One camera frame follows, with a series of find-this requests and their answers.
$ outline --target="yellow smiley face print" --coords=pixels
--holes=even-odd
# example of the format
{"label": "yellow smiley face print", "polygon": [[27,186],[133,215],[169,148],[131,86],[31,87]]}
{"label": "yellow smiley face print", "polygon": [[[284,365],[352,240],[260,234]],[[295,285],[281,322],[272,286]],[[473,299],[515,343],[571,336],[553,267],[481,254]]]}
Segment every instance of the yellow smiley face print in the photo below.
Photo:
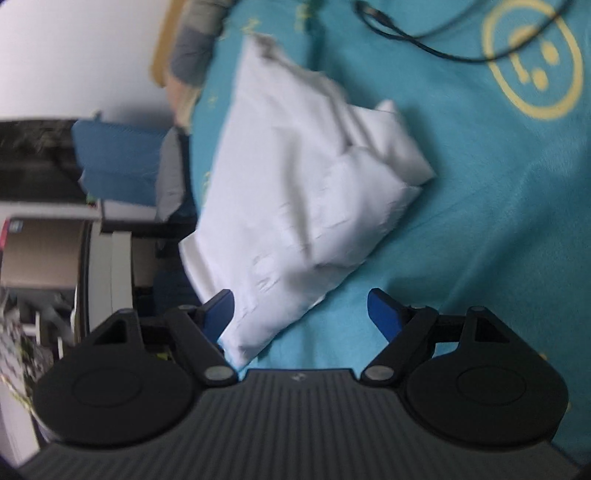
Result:
{"label": "yellow smiley face print", "polygon": [[[505,0],[500,3],[483,23],[485,55],[493,56],[499,46],[516,46],[535,33],[540,21],[523,23],[524,13],[536,14],[530,15],[532,19],[542,14],[544,20],[554,15],[554,9],[541,0]],[[515,25],[512,17],[521,23]],[[560,33],[554,35],[553,40],[549,33],[545,33],[532,43],[540,48],[537,62],[534,62],[537,64],[525,62],[519,53],[511,55],[509,62],[502,62],[502,67],[497,62],[488,63],[511,103],[524,114],[539,120],[565,116],[575,107],[583,92],[583,57],[577,41],[562,18],[556,20],[556,26]]]}

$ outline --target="bed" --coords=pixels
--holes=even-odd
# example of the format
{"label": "bed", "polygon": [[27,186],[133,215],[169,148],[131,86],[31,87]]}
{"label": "bed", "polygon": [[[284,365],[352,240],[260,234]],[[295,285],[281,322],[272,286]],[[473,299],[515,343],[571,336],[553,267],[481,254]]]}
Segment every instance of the bed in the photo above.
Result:
{"label": "bed", "polygon": [[[374,6],[415,32],[467,3]],[[556,4],[490,2],[434,45],[465,55],[498,50]],[[366,312],[374,287],[443,313],[486,305],[566,379],[571,403],[556,442],[590,461],[591,5],[577,2],[521,54],[471,66],[375,35],[348,2],[242,0],[225,21],[193,112],[191,183],[200,204],[242,38],[253,31],[274,35],[294,61],[326,72],[355,105],[393,99],[437,178],[367,262],[249,367],[359,373],[386,343]]]}

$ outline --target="white cloth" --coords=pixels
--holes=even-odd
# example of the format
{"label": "white cloth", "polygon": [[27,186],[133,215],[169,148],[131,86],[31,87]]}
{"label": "white cloth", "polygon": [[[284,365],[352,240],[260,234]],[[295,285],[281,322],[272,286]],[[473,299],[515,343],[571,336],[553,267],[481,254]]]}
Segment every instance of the white cloth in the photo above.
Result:
{"label": "white cloth", "polygon": [[391,101],[350,106],[271,37],[245,37],[207,200],[180,244],[202,301],[235,295],[220,337],[231,363],[336,288],[433,176]]}

